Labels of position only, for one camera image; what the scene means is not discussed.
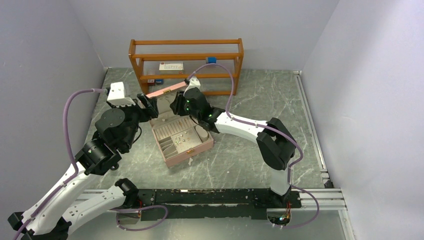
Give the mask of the pink jewelry box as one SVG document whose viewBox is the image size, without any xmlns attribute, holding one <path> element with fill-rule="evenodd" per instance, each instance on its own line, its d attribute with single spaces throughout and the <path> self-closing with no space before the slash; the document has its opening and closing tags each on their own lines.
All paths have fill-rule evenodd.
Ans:
<svg viewBox="0 0 424 240">
<path fill-rule="evenodd" d="M 184 91 L 187 86 L 187 83 L 180 82 L 147 94 L 148 97 L 157 97 L 158 118 L 149 123 L 167 167 L 205 152 L 214 145 L 209 132 L 208 140 L 202 142 L 195 131 L 195 122 L 189 116 L 175 115 L 170 108 L 177 91 Z"/>
</svg>

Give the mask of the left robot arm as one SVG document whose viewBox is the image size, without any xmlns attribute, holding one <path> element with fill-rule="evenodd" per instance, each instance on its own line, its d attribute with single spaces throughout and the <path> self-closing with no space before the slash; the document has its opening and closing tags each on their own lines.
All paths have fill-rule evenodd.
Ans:
<svg viewBox="0 0 424 240">
<path fill-rule="evenodd" d="M 118 168 L 141 130 L 139 124 L 158 117 L 157 101 L 145 94 L 129 98 L 123 106 L 109 101 L 110 109 L 96 122 L 92 139 L 71 156 L 71 165 L 60 180 L 30 209 L 9 216 L 15 238 L 65 240 L 109 210 L 139 211 L 139 190 L 127 178 L 82 203 L 76 204 L 76 200 L 92 182 Z"/>
</svg>

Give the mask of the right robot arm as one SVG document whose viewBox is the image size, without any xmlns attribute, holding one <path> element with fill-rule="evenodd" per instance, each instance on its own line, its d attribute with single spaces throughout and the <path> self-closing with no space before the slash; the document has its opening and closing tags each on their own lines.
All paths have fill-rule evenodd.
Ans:
<svg viewBox="0 0 424 240">
<path fill-rule="evenodd" d="M 197 87 L 177 91 L 169 107 L 175 115 L 195 119 L 205 131 L 230 134 L 257 144 L 263 161 L 272 169 L 270 202 L 275 207 L 288 202 L 291 189 L 288 165 L 297 144 L 278 118 L 257 121 L 227 113 L 223 108 L 211 106 Z"/>
</svg>

